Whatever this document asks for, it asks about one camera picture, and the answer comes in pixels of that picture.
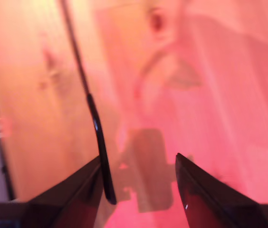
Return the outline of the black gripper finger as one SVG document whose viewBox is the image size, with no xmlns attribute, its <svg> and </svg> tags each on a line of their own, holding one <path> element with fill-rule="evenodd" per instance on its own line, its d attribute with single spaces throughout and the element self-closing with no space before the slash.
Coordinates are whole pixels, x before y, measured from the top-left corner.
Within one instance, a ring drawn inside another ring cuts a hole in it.
<svg viewBox="0 0 268 228">
<path fill-rule="evenodd" d="M 260 205 L 178 153 L 175 172 L 191 228 L 267 228 Z"/>
<path fill-rule="evenodd" d="M 29 202 L 27 227 L 92 228 L 103 188 L 100 159 L 95 157 Z"/>
</svg>

